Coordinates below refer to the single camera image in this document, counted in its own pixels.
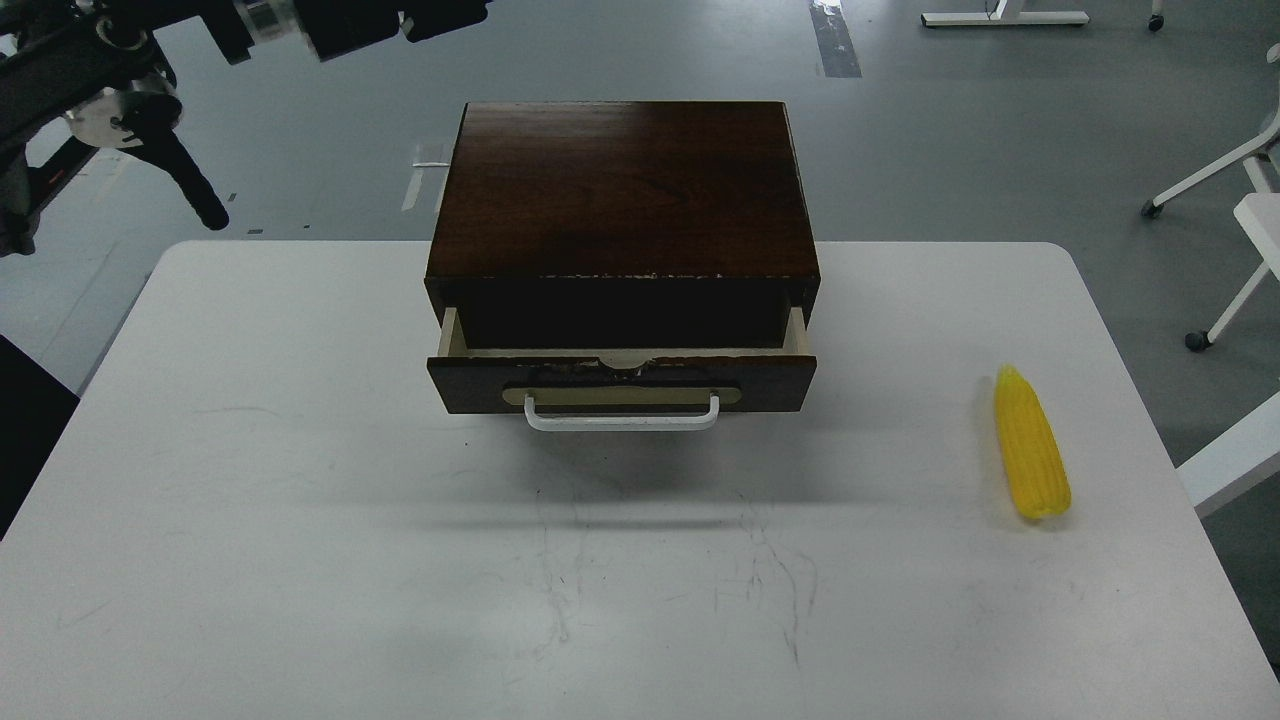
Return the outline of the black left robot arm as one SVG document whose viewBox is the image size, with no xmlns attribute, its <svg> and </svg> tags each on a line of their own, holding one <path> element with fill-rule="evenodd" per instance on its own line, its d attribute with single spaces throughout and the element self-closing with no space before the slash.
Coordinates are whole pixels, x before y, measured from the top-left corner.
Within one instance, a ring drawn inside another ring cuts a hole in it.
<svg viewBox="0 0 1280 720">
<path fill-rule="evenodd" d="M 5 1 L 3 255 L 31 255 L 44 209 L 97 151 L 169 176 L 211 231 L 227 209 L 177 137 L 184 113 L 161 28 L 196 18 L 230 64 L 302 35 L 328 61 L 396 35 L 420 42 L 486 19 L 485 1 Z"/>
</svg>

